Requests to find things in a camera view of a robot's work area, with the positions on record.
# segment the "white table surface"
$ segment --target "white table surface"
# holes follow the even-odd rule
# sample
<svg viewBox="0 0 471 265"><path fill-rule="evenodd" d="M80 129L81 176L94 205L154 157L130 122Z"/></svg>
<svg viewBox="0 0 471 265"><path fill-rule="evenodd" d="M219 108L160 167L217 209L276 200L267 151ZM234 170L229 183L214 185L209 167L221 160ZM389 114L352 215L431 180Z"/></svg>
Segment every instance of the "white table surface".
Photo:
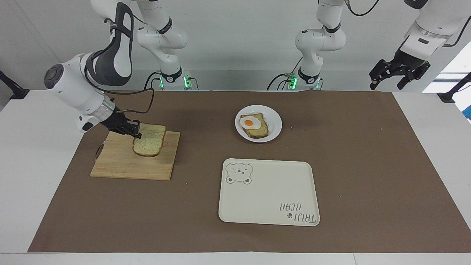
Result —
<svg viewBox="0 0 471 265"><path fill-rule="evenodd" d="M471 126L433 94L394 94L471 226ZM47 91L0 112L0 264L471 264L471 254L26 253L82 135L77 113Z"/></svg>

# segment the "slice of bread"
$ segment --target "slice of bread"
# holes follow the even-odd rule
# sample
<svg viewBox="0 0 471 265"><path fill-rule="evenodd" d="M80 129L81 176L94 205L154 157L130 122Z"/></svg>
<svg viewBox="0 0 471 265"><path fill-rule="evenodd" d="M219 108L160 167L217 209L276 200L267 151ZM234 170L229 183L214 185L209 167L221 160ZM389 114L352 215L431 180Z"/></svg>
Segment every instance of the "slice of bread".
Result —
<svg viewBox="0 0 471 265"><path fill-rule="evenodd" d="M167 127L164 125L141 123L139 132L142 133L142 137L141 139L134 138L132 150L142 157L157 156L163 146L166 131Z"/></svg>
<svg viewBox="0 0 471 265"><path fill-rule="evenodd" d="M256 113L256 114L249 114L249 115L240 115L241 118L247 117L247 116L252 116L254 118L257 118L261 123L261 127L259 129L244 129L245 133L250 137L254 139L260 139L263 137L268 136L268 125L263 119L263 114L262 113Z"/></svg>

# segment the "blue object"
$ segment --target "blue object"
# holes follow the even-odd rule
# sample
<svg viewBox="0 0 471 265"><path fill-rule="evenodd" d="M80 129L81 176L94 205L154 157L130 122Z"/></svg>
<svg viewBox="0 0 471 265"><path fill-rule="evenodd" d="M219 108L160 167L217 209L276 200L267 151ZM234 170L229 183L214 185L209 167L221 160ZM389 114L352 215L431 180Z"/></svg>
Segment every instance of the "blue object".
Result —
<svg viewBox="0 0 471 265"><path fill-rule="evenodd" d="M464 111L463 114L466 118L471 120L471 106L467 107Z"/></svg>

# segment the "brown table mat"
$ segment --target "brown table mat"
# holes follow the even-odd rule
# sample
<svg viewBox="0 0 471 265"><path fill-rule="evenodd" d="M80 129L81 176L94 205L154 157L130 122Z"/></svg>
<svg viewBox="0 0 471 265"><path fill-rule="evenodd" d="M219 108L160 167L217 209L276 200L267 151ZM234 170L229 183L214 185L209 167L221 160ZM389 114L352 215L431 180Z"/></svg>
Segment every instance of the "brown table mat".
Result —
<svg viewBox="0 0 471 265"><path fill-rule="evenodd" d="M145 109L148 97L116 102ZM235 115L252 104L280 114L278 138L255 144L237 133ZM150 113L127 116L181 132L171 181L90 177L108 134L95 127L30 252L471 252L470 229L391 93L160 91ZM222 222L219 188L229 157L311 164L320 224Z"/></svg>

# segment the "rectangular white tray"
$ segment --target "rectangular white tray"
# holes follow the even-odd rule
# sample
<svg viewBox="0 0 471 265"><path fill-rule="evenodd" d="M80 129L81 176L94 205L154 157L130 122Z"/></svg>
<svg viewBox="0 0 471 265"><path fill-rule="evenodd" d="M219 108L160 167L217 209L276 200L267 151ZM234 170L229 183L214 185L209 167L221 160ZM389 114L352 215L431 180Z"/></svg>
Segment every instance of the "rectangular white tray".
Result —
<svg viewBox="0 0 471 265"><path fill-rule="evenodd" d="M227 159L222 167L219 217L228 223L318 225L311 166L306 162Z"/></svg>

